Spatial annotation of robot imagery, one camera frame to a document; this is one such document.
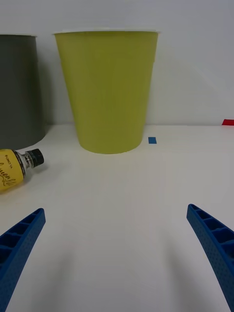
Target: bottle label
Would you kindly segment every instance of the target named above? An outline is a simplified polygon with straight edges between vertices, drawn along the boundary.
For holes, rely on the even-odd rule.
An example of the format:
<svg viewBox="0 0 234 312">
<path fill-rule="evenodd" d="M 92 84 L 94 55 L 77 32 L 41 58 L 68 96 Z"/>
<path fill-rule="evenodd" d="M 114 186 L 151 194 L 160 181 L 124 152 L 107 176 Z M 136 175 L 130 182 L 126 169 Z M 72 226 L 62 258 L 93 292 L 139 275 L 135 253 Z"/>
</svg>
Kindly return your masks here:
<svg viewBox="0 0 234 312">
<path fill-rule="evenodd" d="M 0 150 L 0 191 L 23 181 L 25 170 L 17 153 L 12 150 Z"/>
</svg>

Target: bottle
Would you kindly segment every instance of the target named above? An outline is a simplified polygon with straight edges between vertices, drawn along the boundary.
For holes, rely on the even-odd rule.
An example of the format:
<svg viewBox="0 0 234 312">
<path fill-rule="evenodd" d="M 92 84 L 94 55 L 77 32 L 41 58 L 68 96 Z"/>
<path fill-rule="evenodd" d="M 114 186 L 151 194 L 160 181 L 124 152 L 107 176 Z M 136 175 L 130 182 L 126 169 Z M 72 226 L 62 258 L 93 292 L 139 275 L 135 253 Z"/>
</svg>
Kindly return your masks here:
<svg viewBox="0 0 234 312">
<path fill-rule="evenodd" d="M 26 170 L 43 164 L 39 149 L 20 154 L 14 150 L 0 150 L 0 191 L 5 191 L 23 181 Z"/>
</svg>

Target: black bottle cap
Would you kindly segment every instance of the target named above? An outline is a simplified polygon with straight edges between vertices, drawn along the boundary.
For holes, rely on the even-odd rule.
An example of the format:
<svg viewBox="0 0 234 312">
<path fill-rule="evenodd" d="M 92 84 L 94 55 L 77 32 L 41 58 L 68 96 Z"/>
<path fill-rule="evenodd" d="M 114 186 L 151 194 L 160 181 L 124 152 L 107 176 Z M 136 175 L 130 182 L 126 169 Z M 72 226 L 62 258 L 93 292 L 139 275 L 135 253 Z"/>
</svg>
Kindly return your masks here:
<svg viewBox="0 0 234 312">
<path fill-rule="evenodd" d="M 37 167 L 44 163 L 44 157 L 38 148 L 32 151 L 27 151 L 27 152 L 31 156 L 34 167 Z"/>
</svg>

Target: cup rim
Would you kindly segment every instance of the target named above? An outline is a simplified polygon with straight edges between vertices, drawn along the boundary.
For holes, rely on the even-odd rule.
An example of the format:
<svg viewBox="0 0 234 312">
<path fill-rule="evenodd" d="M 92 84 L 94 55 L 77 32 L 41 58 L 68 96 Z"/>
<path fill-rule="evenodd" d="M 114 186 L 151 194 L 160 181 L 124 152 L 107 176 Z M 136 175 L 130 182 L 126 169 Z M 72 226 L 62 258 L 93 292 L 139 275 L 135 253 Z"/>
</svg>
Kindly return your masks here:
<svg viewBox="0 0 234 312">
<path fill-rule="evenodd" d="M 8 33 L 8 32 L 0 32 L 0 36 L 29 36 L 29 37 L 37 37 L 37 35 L 27 34 L 27 33 Z"/>
<path fill-rule="evenodd" d="M 77 28 L 77 29 L 64 29 L 62 31 L 54 32 L 53 35 L 57 34 L 67 34 L 67 33 L 82 33 L 82 32 L 105 32 L 105 31 L 126 31 L 126 32 L 151 32 L 151 33 L 158 33 L 155 28 L 147 28 L 147 27 L 84 27 L 84 28 Z"/>
</svg>

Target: white wall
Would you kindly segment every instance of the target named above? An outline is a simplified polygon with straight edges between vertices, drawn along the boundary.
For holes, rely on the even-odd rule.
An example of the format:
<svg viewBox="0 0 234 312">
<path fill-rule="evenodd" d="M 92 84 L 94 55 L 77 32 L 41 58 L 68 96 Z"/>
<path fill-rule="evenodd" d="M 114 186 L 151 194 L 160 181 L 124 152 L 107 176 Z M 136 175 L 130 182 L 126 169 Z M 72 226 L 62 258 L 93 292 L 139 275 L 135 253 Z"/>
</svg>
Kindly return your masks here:
<svg viewBox="0 0 234 312">
<path fill-rule="evenodd" d="M 234 118 L 233 16 L 230 0 L 1 0 L 0 31 L 38 35 L 49 122 L 73 120 L 51 33 L 138 24 L 162 31 L 147 123 L 221 124 Z"/>
</svg>

